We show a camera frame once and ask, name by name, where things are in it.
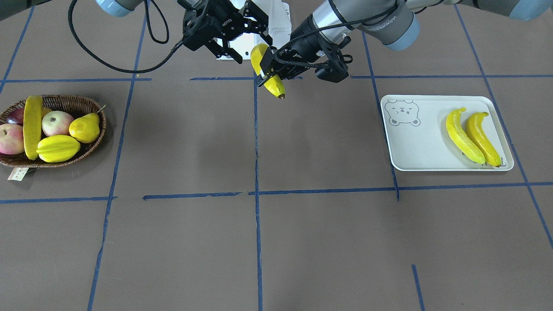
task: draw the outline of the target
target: red apple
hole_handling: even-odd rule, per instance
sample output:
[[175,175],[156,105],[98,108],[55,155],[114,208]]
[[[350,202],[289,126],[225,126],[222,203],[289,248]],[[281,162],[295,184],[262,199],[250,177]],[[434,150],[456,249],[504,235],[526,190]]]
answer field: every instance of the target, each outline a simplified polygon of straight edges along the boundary
[[69,135],[69,125],[74,118],[64,111],[48,112],[42,119],[42,131],[46,136]]
[[[6,122],[11,123],[11,124],[23,125],[23,111],[24,110],[25,110],[24,108],[19,108],[19,109],[16,109],[16,110],[10,112],[8,114],[8,117],[6,118]],[[52,111],[52,109],[43,106],[42,111],[41,111],[42,118],[44,118],[44,116],[50,111]]]
[[23,151],[23,127],[9,123],[0,125],[0,153],[18,154]]

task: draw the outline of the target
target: black cable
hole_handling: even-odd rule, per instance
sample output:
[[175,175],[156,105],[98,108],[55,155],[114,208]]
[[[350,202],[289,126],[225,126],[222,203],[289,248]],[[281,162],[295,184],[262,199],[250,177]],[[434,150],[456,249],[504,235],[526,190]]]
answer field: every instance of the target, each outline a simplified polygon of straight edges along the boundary
[[415,14],[419,14],[420,12],[422,12],[422,11],[426,10],[426,8],[427,8],[427,7],[424,7],[424,8],[422,8],[422,9],[420,9],[420,10],[416,11],[416,12],[415,12]]
[[79,39],[79,36],[77,36],[77,33],[75,32],[75,28],[73,27],[73,10],[75,9],[75,4],[77,3],[77,0],[71,0],[71,4],[69,4],[69,10],[67,12],[67,19],[69,21],[69,29],[71,30],[71,34],[73,35],[73,37],[75,38],[75,40],[77,41],[77,43],[79,44],[79,46],[85,50],[85,52],[87,52],[90,56],[92,56],[92,58],[94,58],[95,60],[99,61],[102,65],[104,66],[107,66],[113,70],[117,70],[117,71],[120,71],[120,72],[124,72],[126,74],[144,74],[146,72],[151,72],[151,71],[154,71],[156,70],[157,68],[160,68],[161,66],[163,66],[163,64],[165,64],[173,54],[175,54],[175,52],[181,47],[184,45],[184,40],[181,39],[179,40],[175,46],[173,46],[173,48],[169,51],[169,54],[167,55],[167,57],[162,60],[159,64],[157,64],[156,66],[153,66],[152,68],[148,68],[148,69],[143,69],[143,70],[128,70],[128,69],[121,69],[121,68],[118,68],[118,67],[115,67],[113,65],[110,65],[108,63],[106,63],[105,61],[103,61],[102,59],[100,59],[98,56],[96,56],[96,54],[94,54],[91,50],[89,50],[85,45],[84,43]]
[[332,28],[338,28],[338,27],[344,27],[344,26],[348,26],[348,25],[354,25],[354,24],[363,24],[363,23],[366,23],[370,20],[374,20],[374,19],[377,19],[377,18],[380,18],[382,16],[389,16],[390,14],[392,14],[396,9],[398,8],[398,5],[397,5],[397,2],[396,2],[396,5],[394,5],[393,7],[387,9],[386,11],[380,13],[380,14],[377,14],[377,15],[374,15],[374,16],[371,16],[371,17],[368,17],[368,18],[364,18],[364,19],[359,19],[359,20],[354,20],[352,22],[345,22],[345,23],[340,23],[340,24],[335,24],[335,25],[329,25],[329,26],[325,26],[325,27],[321,27],[321,28],[317,28],[317,29],[313,29],[312,31],[310,32],[306,32],[302,35],[299,35],[297,36],[296,38],[288,41],[286,44],[284,44],[280,49],[276,50],[276,52],[274,53],[274,56],[275,56],[275,60],[281,64],[284,64],[284,65],[292,65],[292,66],[303,66],[303,67],[306,67],[306,68],[324,68],[325,67],[325,64],[324,63],[318,63],[318,64],[309,64],[309,63],[303,63],[303,62],[299,62],[299,61],[291,61],[291,60],[284,60],[284,59],[281,59],[278,55],[279,53],[290,47],[292,45],[292,43],[298,41],[299,39],[302,39],[302,38],[305,38],[305,37],[308,37],[314,33],[318,33],[318,32],[322,32],[324,30],[328,30],[328,29],[332,29]]
[[[437,3],[434,3],[434,4],[433,4],[433,5],[431,5],[430,7],[434,7],[434,6],[437,6],[438,4],[441,4],[441,3],[443,2],[443,1],[445,1],[445,0],[440,0],[439,2],[437,2]],[[424,8],[422,8],[422,9],[420,9],[420,10],[416,11],[416,12],[415,12],[415,14],[419,14],[420,12],[422,12],[422,11],[426,10],[426,8],[427,8],[427,7],[424,7]]]
[[152,33],[152,26],[150,26],[150,13],[149,13],[150,10],[148,9],[148,0],[144,0],[144,8],[146,10],[146,24],[148,25],[148,32],[150,33],[150,38],[156,43],[165,44],[165,43],[169,42],[169,26],[167,25],[167,20],[165,20],[165,16],[163,16],[163,13],[159,9],[159,7],[155,3],[155,1],[150,0],[150,2],[155,6],[155,8],[159,12],[159,15],[161,16],[161,19],[163,20],[163,23],[165,24],[165,34],[166,34],[164,41],[160,41],[160,40],[158,40],[154,37],[154,34]]

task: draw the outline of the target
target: label tag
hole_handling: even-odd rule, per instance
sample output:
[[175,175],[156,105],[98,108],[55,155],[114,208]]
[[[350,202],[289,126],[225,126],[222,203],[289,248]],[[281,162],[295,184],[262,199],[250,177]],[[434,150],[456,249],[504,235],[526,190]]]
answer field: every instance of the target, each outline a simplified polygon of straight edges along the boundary
[[16,167],[12,170],[12,173],[9,175],[8,180],[17,180],[20,182],[23,177],[25,177],[25,174],[27,174],[28,170],[28,167]]

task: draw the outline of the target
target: blue tape line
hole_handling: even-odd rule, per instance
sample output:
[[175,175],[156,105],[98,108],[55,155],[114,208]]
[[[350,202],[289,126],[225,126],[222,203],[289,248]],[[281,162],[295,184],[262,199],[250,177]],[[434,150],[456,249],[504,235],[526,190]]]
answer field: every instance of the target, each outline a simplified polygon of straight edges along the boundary
[[253,128],[255,130],[255,236],[257,245],[257,302],[258,311],[263,311],[263,277],[261,266],[261,221],[259,219],[259,132],[257,131],[257,86],[253,84]]
[[417,292],[417,295],[419,296],[420,311],[425,311],[424,301],[422,300],[422,291],[420,290],[419,275],[416,272],[415,265],[411,265],[411,268],[413,269],[413,277],[415,278],[416,292]]
[[[382,107],[380,106],[380,96],[378,96],[377,82],[374,79],[373,63],[371,62],[369,46],[367,44],[367,38],[365,37],[365,34],[363,33],[362,35],[363,35],[363,44],[365,46],[365,53],[367,54],[367,62],[369,64],[369,71],[371,72],[371,80],[373,82],[374,97],[377,101],[378,114],[380,115],[380,121],[382,122],[382,134],[384,136],[384,140],[386,141],[386,145],[388,145],[388,139],[386,137],[386,132],[384,128],[384,117],[382,115]],[[399,188],[398,188],[398,178],[395,175],[395,168],[392,165],[392,162],[390,162],[390,171],[392,172],[392,179],[394,180],[395,196],[397,201],[399,202],[400,196],[399,196]]]
[[[135,81],[151,81],[152,78],[136,78]],[[106,79],[20,79],[6,80],[6,83],[31,83],[31,82],[128,82],[132,78],[106,78]]]
[[15,46],[15,50],[13,51],[12,58],[9,60],[8,69],[6,69],[6,73],[4,74],[4,78],[2,79],[2,83],[0,83],[0,94],[2,93],[2,90],[4,89],[4,85],[6,85],[6,80],[8,80],[9,72],[12,70],[13,62],[15,61],[15,56],[17,55],[17,51],[19,50],[19,47],[21,46],[21,42],[23,41],[23,37],[25,36],[25,32],[27,32],[27,28],[29,27],[29,23],[31,21],[31,17],[33,17],[34,7],[31,8],[29,11],[29,17],[27,17],[27,21],[25,22],[25,26],[23,27],[23,31],[21,32],[21,35],[19,36],[19,40],[17,41],[17,45]]
[[547,223],[545,222],[545,219],[541,213],[540,206],[538,205],[538,201],[536,200],[536,197],[534,196],[534,192],[532,191],[532,187],[530,183],[528,182],[528,177],[526,176],[526,173],[524,172],[524,168],[520,162],[520,158],[518,156],[517,150],[515,149],[515,146],[513,144],[513,141],[511,140],[511,136],[509,135],[509,131],[507,130],[507,127],[505,126],[505,122],[503,121],[503,117],[501,116],[501,112],[499,111],[499,107],[497,106],[497,102],[495,100],[495,96],[493,95],[492,88],[489,85],[488,79],[486,78],[484,74],[484,69],[482,68],[482,64],[480,63],[480,59],[478,58],[478,55],[476,53],[476,49],[474,48],[474,45],[472,44],[472,40],[470,35],[468,34],[467,27],[465,26],[465,22],[463,21],[463,18],[461,17],[461,12],[459,12],[459,8],[457,5],[454,5],[455,11],[457,12],[457,16],[459,17],[459,20],[461,21],[461,25],[463,27],[463,30],[465,31],[465,35],[467,36],[468,43],[471,46],[472,53],[474,53],[474,57],[476,58],[476,63],[478,64],[478,67],[480,68],[480,71],[482,73],[482,76],[484,78],[484,82],[486,83],[486,87],[488,88],[489,95],[491,97],[493,106],[495,107],[495,110],[497,111],[498,119],[503,126],[503,129],[505,131],[505,137],[507,138],[507,141],[509,142],[511,149],[513,150],[513,157],[517,161],[517,165],[519,166],[520,172],[522,174],[522,177],[524,178],[524,183],[526,184],[526,187],[528,188],[528,193],[530,194],[530,197],[532,198],[532,202],[534,203],[534,208],[536,209],[536,212],[538,214],[538,217],[540,219],[541,225],[544,228],[545,234],[547,236],[547,239],[549,240],[549,244],[551,248],[553,248],[553,237],[551,237],[551,233],[549,231],[549,228],[547,227]]
[[[142,32],[140,34],[140,41],[138,42],[138,51],[137,56],[134,61],[134,69],[136,70],[138,68],[138,61],[140,59],[140,50],[142,48],[142,41],[144,40],[144,30],[146,29],[146,16],[144,16],[144,21],[142,23]],[[129,108],[131,106],[131,99],[133,97],[133,91],[134,91],[134,82],[136,80],[136,74],[132,75],[131,79],[131,88],[129,89],[129,96],[127,98],[127,107],[125,109],[125,115],[123,117],[123,125],[121,128],[121,136],[119,137],[119,147],[117,149],[117,157],[115,160],[115,166],[113,168],[113,178],[111,181],[111,187],[109,189],[109,197],[107,200],[106,205],[106,216],[104,218],[104,226],[102,231],[102,244],[100,246],[100,251],[98,251],[98,257],[96,258],[96,267],[94,269],[94,277],[92,279],[92,287],[90,289],[90,297],[88,299],[88,308],[87,311],[92,311],[92,304],[94,303],[94,295],[96,293],[96,285],[98,283],[98,274],[100,272],[100,264],[102,263],[102,255],[103,255],[103,247],[106,242],[106,232],[107,232],[107,225],[108,225],[108,216],[109,212],[111,211],[111,203],[113,201],[113,192],[115,190],[115,183],[117,180],[117,172],[119,170],[119,161],[121,160],[121,150],[123,149],[123,140],[125,136],[125,126],[127,123],[127,117],[129,114]]]
[[[553,182],[530,183],[531,185],[551,186]],[[503,187],[525,187],[526,183],[504,183],[504,184],[466,184],[466,185],[430,185],[430,186],[400,186],[399,190],[442,190],[442,189],[478,189],[478,188],[503,188]],[[277,194],[316,194],[316,193],[354,193],[354,192],[375,192],[395,191],[395,187],[374,187],[374,188],[344,188],[344,189],[305,189],[305,190],[272,190],[259,191],[260,195]]]
[[[289,80],[303,79],[301,76]],[[193,77],[190,81],[213,81],[213,80],[255,80],[255,77]]]
[[253,80],[252,77],[193,77],[190,81],[207,81],[207,80]]
[[[550,78],[553,75],[397,75],[374,76],[375,79],[435,79],[435,78]],[[352,79],[371,79],[371,76],[351,76]]]
[[[395,187],[350,188],[350,189],[273,190],[273,191],[259,191],[259,195],[351,193],[351,192],[374,192],[374,191],[395,191],[395,190],[396,190]],[[256,194],[256,192],[248,192],[248,195],[254,195],[254,194]]]
[[16,203],[45,203],[45,202],[81,202],[81,201],[106,201],[107,196],[91,196],[89,198],[47,198],[47,199],[15,199],[0,200],[0,204]]
[[553,186],[553,182],[530,183],[531,186]]
[[484,75],[485,77],[491,77],[491,78],[510,78],[510,77],[520,77],[520,78],[528,78],[528,77],[553,77],[553,75]]
[[[479,78],[482,75],[397,75],[397,76],[374,76],[375,79],[435,79],[435,78]],[[371,79],[371,76],[352,76],[353,79]]]
[[154,199],[178,199],[178,198],[206,198],[208,196],[235,196],[241,192],[219,192],[219,193],[191,193],[191,194],[162,194],[162,195],[145,195],[142,197],[144,201]]

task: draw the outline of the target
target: gray floor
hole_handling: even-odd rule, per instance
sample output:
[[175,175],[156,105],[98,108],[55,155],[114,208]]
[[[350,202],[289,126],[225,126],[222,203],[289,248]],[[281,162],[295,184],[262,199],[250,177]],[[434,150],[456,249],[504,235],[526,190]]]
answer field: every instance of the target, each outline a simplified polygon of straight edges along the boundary
[[[319,3],[290,2],[293,26]],[[280,101],[249,64],[205,48],[112,71],[75,43],[68,5],[0,22],[0,108],[88,96],[107,104],[109,131],[69,167],[22,182],[0,168],[0,310],[553,309],[551,11],[431,7],[396,53],[354,32],[351,78],[308,71]],[[160,5],[176,42],[184,11]],[[111,63],[147,68],[169,47],[142,41],[137,11],[79,1],[76,29]],[[387,94],[490,98],[515,168],[392,169]]]

